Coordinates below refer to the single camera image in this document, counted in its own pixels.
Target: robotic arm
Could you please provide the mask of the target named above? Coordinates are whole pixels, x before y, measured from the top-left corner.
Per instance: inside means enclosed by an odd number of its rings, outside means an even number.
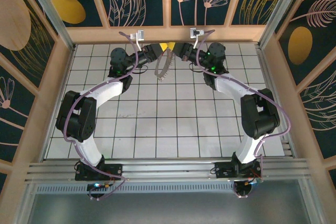
[[[193,48],[192,44],[171,42],[169,45],[177,57],[183,61],[190,61],[196,64],[197,49]],[[166,48],[167,44],[150,44],[145,46],[142,51],[138,52],[138,68],[146,63],[157,60]],[[209,46],[207,52],[201,50],[199,60],[201,66],[208,71],[234,79],[223,65],[225,60],[225,47],[222,44],[215,42]],[[111,53],[110,63],[109,77],[104,82],[121,77],[133,69],[135,65],[135,54],[128,56],[124,49],[116,48]],[[206,73],[204,73],[204,80],[212,89],[229,95],[240,104],[242,109],[241,120],[245,131],[242,143],[238,150],[233,153],[232,161],[215,164],[217,178],[253,177],[249,170],[251,168],[254,170],[258,170],[258,167],[260,168],[259,162],[256,161],[254,156],[254,150],[257,144],[262,138],[272,133],[280,124],[276,107],[230,80],[216,78]],[[109,99],[126,92],[131,82],[132,77],[128,76],[118,82],[110,82],[96,91],[91,92],[75,107],[78,113],[72,113],[70,117],[67,127],[67,136],[76,141],[78,151],[81,152],[82,156],[90,165],[104,172],[110,172],[112,174],[117,172],[120,174],[121,165],[119,168],[117,167],[117,170],[116,167],[106,165],[104,163],[104,156],[96,147],[93,139],[93,131],[96,127],[96,110]],[[81,94],[86,92],[87,90],[80,93],[69,91],[65,94],[57,117],[57,129],[63,131],[65,120],[71,106]],[[259,90],[259,92],[273,100],[270,90],[263,89]],[[76,172],[76,180],[107,179],[105,175],[99,175],[96,171],[92,170],[88,164],[85,163],[85,160],[81,160],[78,165],[79,169]]]

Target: yellow circle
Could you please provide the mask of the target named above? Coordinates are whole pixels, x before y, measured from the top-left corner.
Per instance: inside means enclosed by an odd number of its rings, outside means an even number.
[[[309,56],[313,44],[313,37],[309,29],[299,26],[289,38],[288,55],[289,60],[295,64],[302,64]]]
[[[60,18],[70,24],[78,24],[85,19],[84,7],[78,0],[51,0]]]
[[[31,21],[23,0],[0,0],[0,45],[18,51],[29,41]]]

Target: white tile floor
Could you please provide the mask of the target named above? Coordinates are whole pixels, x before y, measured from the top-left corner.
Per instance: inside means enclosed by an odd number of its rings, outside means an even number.
[[[224,44],[225,66],[252,87],[265,88],[254,44]],[[107,77],[110,53],[128,44],[79,45],[66,91],[91,88]],[[94,133],[105,158],[231,157],[243,128],[239,106],[204,84],[203,74],[192,72],[179,58],[163,81],[146,73],[133,75],[131,87],[103,104]],[[266,141],[265,156],[284,156],[280,138]],[[73,146],[55,129],[46,158],[78,158]]]

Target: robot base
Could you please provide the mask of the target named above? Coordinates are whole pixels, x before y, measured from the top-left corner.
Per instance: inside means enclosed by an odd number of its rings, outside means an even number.
[[[260,178],[261,168],[260,163],[256,160],[242,164],[233,153],[230,162],[215,163],[214,170],[216,171],[216,178]]]
[[[112,175],[122,175],[122,165],[121,164],[105,164],[104,157],[102,157],[99,164],[96,166],[97,169],[112,174]],[[90,166],[79,161],[75,166],[76,181],[109,181],[111,178],[101,173],[97,173]]]

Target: aluminum rail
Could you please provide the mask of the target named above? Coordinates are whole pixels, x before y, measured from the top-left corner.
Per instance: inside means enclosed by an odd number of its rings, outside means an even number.
[[[106,164],[122,164],[122,175],[128,183],[152,182],[204,182],[233,181],[239,178],[217,179],[210,170],[216,162],[229,162],[228,158],[195,159],[113,159]],[[90,183],[75,181],[74,164],[76,160],[52,160],[32,163],[25,183]],[[305,159],[299,158],[264,158],[264,180],[304,179],[310,177]]]

